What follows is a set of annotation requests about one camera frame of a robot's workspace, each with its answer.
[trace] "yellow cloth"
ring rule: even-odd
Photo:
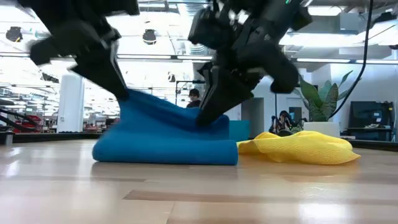
[[[254,140],[238,142],[239,154],[263,156],[273,161],[299,161],[309,164],[334,165],[359,157],[352,145],[340,138],[315,131],[301,131],[287,137],[262,133]]]

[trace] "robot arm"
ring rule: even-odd
[[[232,107],[253,97],[253,90],[264,76],[253,68],[261,67],[273,79],[271,90],[288,93],[298,82],[299,73],[279,50],[278,42],[292,27],[299,29],[310,16],[303,0],[222,0],[223,8],[197,12],[189,40],[217,51],[215,59],[201,70],[207,91],[201,103],[197,124],[207,125]],[[126,84],[116,61],[119,32],[105,16],[128,13],[138,15],[137,0],[18,0],[22,7],[35,11],[51,36],[35,42],[30,58],[36,65],[51,58],[74,57],[72,68],[81,76],[128,99]],[[244,24],[231,24],[229,12],[250,12]]]

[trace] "blue towel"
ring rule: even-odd
[[[120,101],[121,120],[95,144],[100,162],[236,165],[238,149],[229,139],[229,119],[195,125],[198,108],[185,109],[155,96],[129,90]]]

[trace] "person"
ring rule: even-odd
[[[191,102],[187,105],[187,108],[194,108],[194,107],[199,107],[200,105],[200,100],[199,100],[199,90],[197,89],[191,89],[189,91],[189,99]]]
[[[287,111],[281,111],[279,113],[279,119],[272,120],[272,133],[274,134],[278,134],[280,130],[289,130],[293,125],[292,118],[290,118],[290,115]]]

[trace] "white planter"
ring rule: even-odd
[[[306,122],[304,131],[317,131],[332,137],[340,138],[340,127],[334,122]]]

